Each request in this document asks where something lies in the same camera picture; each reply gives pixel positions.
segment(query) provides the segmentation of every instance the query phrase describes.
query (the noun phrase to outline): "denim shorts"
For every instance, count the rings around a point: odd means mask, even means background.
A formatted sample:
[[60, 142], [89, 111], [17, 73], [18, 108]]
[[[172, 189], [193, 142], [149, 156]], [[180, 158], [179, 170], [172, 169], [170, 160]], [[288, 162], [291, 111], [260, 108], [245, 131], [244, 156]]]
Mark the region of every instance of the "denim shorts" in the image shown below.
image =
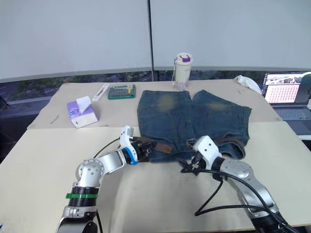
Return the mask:
[[169, 145], [171, 154], [153, 151], [150, 162], [168, 162], [175, 157], [190, 159], [189, 139], [210, 136], [221, 153], [232, 158], [245, 156], [251, 109], [202, 90], [191, 100], [188, 91], [144, 91], [138, 105], [141, 136]]

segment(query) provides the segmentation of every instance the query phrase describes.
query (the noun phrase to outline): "laptop keyboard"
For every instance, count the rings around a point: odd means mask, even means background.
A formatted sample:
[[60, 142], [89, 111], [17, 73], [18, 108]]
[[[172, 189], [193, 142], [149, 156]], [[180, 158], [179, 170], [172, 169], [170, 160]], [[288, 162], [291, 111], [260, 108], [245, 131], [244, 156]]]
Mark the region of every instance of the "laptop keyboard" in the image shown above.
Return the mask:
[[283, 120], [311, 120], [311, 111], [308, 108], [276, 108], [275, 111]]

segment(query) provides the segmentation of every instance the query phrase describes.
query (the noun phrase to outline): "purple tissue box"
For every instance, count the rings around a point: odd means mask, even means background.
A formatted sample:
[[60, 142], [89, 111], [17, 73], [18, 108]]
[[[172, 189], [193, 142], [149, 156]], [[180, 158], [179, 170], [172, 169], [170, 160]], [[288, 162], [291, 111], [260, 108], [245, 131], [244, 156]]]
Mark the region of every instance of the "purple tissue box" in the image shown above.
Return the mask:
[[67, 103], [67, 109], [69, 118], [76, 128], [81, 128], [98, 121], [92, 105], [88, 106], [83, 113], [80, 113], [77, 102], [73, 101]]

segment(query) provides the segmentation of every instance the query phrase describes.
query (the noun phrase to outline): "laptop screen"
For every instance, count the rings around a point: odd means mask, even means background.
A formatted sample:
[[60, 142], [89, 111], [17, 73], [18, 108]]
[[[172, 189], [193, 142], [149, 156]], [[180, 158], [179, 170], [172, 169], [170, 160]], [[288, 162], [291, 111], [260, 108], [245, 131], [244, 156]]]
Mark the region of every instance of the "laptop screen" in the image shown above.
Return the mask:
[[266, 73], [261, 93], [267, 102], [273, 105], [306, 104], [309, 101], [311, 85], [302, 83], [305, 74]]

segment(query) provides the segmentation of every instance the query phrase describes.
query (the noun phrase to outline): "white cloth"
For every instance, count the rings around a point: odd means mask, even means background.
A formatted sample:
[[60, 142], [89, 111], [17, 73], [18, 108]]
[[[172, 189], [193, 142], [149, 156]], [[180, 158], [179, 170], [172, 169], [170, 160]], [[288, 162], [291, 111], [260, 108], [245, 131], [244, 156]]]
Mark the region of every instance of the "white cloth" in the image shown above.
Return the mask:
[[239, 75], [237, 77], [234, 78], [235, 81], [237, 81], [239, 84], [246, 86], [250, 89], [252, 89], [253, 91], [258, 92], [259, 94], [261, 94], [261, 89], [259, 88], [259, 86], [257, 85], [257, 83], [245, 76]]

